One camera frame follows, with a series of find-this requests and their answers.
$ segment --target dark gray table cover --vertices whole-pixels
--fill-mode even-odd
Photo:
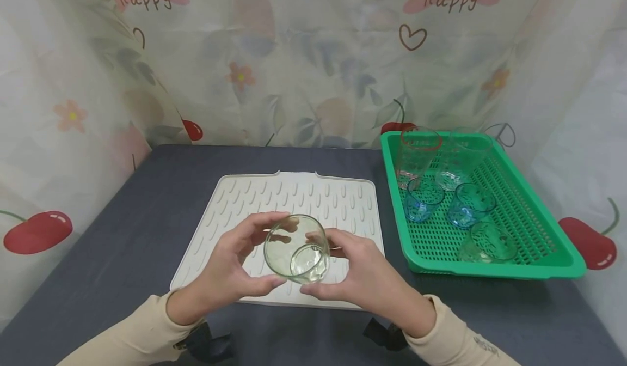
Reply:
[[[376,185],[385,254],[423,293],[522,365],[626,365],[569,280],[492,280],[412,274],[396,231],[380,151],[161,146],[124,184],[0,336],[0,365],[54,365],[128,316],[170,280],[218,180],[227,174],[314,172]],[[223,365],[422,365],[362,336],[365,312],[233,304],[208,316],[231,332]],[[178,364],[197,364],[181,357]]]

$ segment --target drinking glass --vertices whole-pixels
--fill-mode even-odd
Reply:
[[[329,269],[329,243],[322,225],[307,215],[291,215],[276,223],[263,244],[273,272],[300,284],[316,283]]]
[[[396,156],[396,181],[398,187],[406,189],[407,184],[418,176],[423,176],[442,145],[442,138],[428,127],[405,128],[401,132],[401,143]]]
[[[433,180],[419,177],[409,181],[405,195],[405,217],[412,222],[426,221],[444,201],[444,190]]]
[[[476,184],[461,184],[455,189],[447,216],[454,225],[469,229],[495,208],[496,198],[490,190]]]
[[[470,175],[492,148],[492,138],[470,127],[458,127],[450,132],[442,148],[435,180],[442,189],[452,192],[470,182]]]
[[[482,222],[471,227],[457,257],[472,263],[507,263],[516,254],[516,242],[507,231]]]

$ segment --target cup rim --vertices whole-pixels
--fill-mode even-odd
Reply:
[[[425,177],[425,176],[417,176],[417,177],[409,180],[409,182],[407,183],[407,189],[405,189],[405,190],[407,190],[408,195],[412,196],[412,198],[414,198],[414,200],[417,200],[417,198],[414,197],[412,195],[411,191],[409,190],[409,184],[411,184],[413,181],[416,181],[416,180],[428,180],[428,181],[431,181],[442,192],[442,198],[440,199],[440,201],[438,201],[436,203],[425,203],[425,204],[429,204],[429,205],[442,204],[442,201],[444,201],[444,199],[446,198],[446,192],[444,191],[444,189],[442,189],[442,187],[440,185],[438,185],[438,183],[436,181],[434,181],[432,179],[429,179],[428,177]]]
[[[493,209],[495,209],[495,208],[496,208],[496,196],[494,196],[494,193],[492,193],[492,192],[490,191],[490,189],[484,188],[484,187],[482,187],[482,186],[481,186],[481,185],[479,185],[479,184],[474,184],[473,182],[466,182],[466,183],[464,183],[464,184],[459,184],[459,185],[457,185],[457,188],[455,188],[455,197],[456,197],[458,200],[461,200],[461,199],[458,197],[458,194],[457,194],[457,193],[459,192],[459,189],[460,189],[461,187],[465,186],[465,185],[473,185],[473,186],[475,186],[475,187],[479,187],[479,188],[481,188],[481,189],[483,189],[483,190],[487,191],[488,193],[490,193],[490,196],[492,197],[492,200],[494,200],[494,203],[491,205],[490,209],[487,209],[487,210],[481,210],[481,209],[474,209],[474,208],[473,208],[472,210],[474,210],[474,211],[476,211],[476,212],[487,213],[487,212],[491,212]]]
[[[461,130],[472,130],[472,132],[461,132]],[[471,135],[471,134],[475,134],[475,135],[480,135],[483,137],[483,139],[490,141],[490,144],[488,144],[487,148],[484,148],[483,150],[474,150],[472,148],[468,148],[468,147],[464,147],[463,145],[459,144],[458,142],[455,141],[455,139],[453,138],[453,134],[455,134],[456,132],[458,133],[463,133],[466,135]],[[452,141],[455,144],[455,147],[459,147],[462,148],[462,150],[466,150],[466,151],[471,151],[471,152],[488,152],[491,150],[493,143],[492,143],[492,137],[482,131],[477,131],[474,130],[473,128],[469,127],[469,126],[459,126],[457,128],[454,128],[453,130],[451,130],[448,134],[449,140]]]
[[[511,240],[512,244],[514,245],[514,247],[513,247],[513,252],[512,252],[512,257],[510,257],[510,258],[506,258],[506,259],[502,259],[502,258],[497,258],[497,257],[494,257],[494,256],[493,256],[493,255],[491,255],[491,254],[488,254],[488,255],[490,255],[490,258],[495,259],[495,260],[498,260],[498,261],[503,261],[503,262],[505,262],[505,261],[509,261],[509,260],[512,260],[512,259],[516,258],[516,256],[518,255],[518,248],[516,247],[516,241],[515,241],[515,239],[514,239],[513,235],[512,235],[512,234],[510,234],[510,233],[509,233],[509,231],[507,231],[506,229],[503,229],[503,227],[500,227],[500,226],[498,226],[498,225],[495,225],[494,223],[490,223],[490,222],[477,222],[477,223],[475,223],[474,225],[470,226],[469,233],[468,233],[468,238],[470,239],[470,242],[472,242],[475,246],[477,246],[477,247],[478,247],[478,248],[479,248],[482,252],[487,253],[485,250],[483,250],[481,247],[479,247],[479,246],[477,245],[477,243],[475,242],[475,240],[474,240],[474,239],[473,239],[473,237],[472,237],[473,230],[475,229],[475,227],[478,227],[478,226],[488,226],[488,227],[492,227],[493,229],[498,230],[500,234],[502,234],[502,235],[506,235],[506,236],[507,236],[507,237]]]
[[[432,148],[417,148],[417,147],[412,147],[411,144],[409,144],[405,138],[404,138],[404,134],[405,132],[408,132],[410,130],[416,130],[416,131],[426,131],[426,132],[432,132],[433,134],[435,134],[438,137],[438,145],[436,147],[432,147]],[[433,129],[431,129],[430,127],[426,127],[426,126],[408,126],[405,127],[402,131],[401,131],[401,143],[403,143],[405,146],[407,146],[410,150],[416,150],[416,151],[437,151],[440,150],[440,147],[442,147],[442,136],[437,132],[434,131]]]
[[[306,215],[304,213],[300,213],[300,214],[299,213],[295,213],[295,214],[292,214],[292,215],[289,215],[287,217],[282,218],[280,221],[276,222],[275,225],[272,226],[272,228],[268,231],[268,235],[266,235],[266,238],[265,238],[265,240],[263,242],[263,259],[264,259],[264,262],[267,264],[267,266],[271,269],[272,272],[275,272],[275,274],[277,274],[278,276],[281,276],[282,278],[285,278],[285,279],[288,279],[288,280],[292,279],[292,278],[299,278],[300,276],[304,276],[304,275],[308,274],[309,272],[313,271],[314,268],[318,266],[318,264],[320,264],[322,262],[322,259],[318,260],[318,262],[315,263],[313,267],[309,268],[305,272],[302,272],[302,273],[300,273],[298,275],[285,275],[285,274],[282,274],[280,272],[277,272],[274,268],[272,268],[272,264],[268,262],[268,253],[267,253],[268,240],[269,240],[269,238],[271,238],[272,232],[277,230],[278,227],[281,225],[281,223],[283,221],[287,221],[291,217],[304,217],[304,218],[308,218],[308,219],[311,219],[314,222],[316,222],[318,224],[318,227],[320,227],[320,230],[322,231],[322,234],[324,235],[324,243],[326,245],[326,252],[327,252],[327,254],[329,254],[329,240],[327,239],[327,233],[324,231],[324,227],[321,225],[321,223],[316,218],[314,218],[313,216]]]

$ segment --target forearm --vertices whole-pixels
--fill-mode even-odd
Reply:
[[[175,350],[174,344],[189,335],[196,321],[191,325],[173,322],[180,320],[170,318],[166,312],[172,295],[170,292],[162,297],[150,296],[132,315],[80,346],[59,366],[140,366],[175,361],[181,351]]]
[[[415,330],[412,332],[411,328],[399,326],[403,328],[411,349],[429,365],[520,366],[494,344],[469,329],[438,297],[428,295],[424,300],[433,303],[436,315],[433,329],[424,336],[413,336],[410,332],[415,333]]]

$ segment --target green basket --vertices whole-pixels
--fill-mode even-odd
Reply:
[[[448,132],[438,133],[446,144]],[[412,271],[515,279],[580,278],[585,274],[581,254],[496,140],[494,149],[471,178],[494,193],[496,209],[484,221],[507,229],[516,239],[518,255],[508,264],[459,261],[457,252],[467,230],[455,227],[446,218],[453,192],[446,192],[444,202],[426,222],[405,219],[406,192],[398,187],[395,174],[400,140],[401,132],[387,132],[381,136],[381,146],[401,247]],[[473,144],[471,135],[468,144]],[[440,153],[426,176],[434,176],[439,161]]]

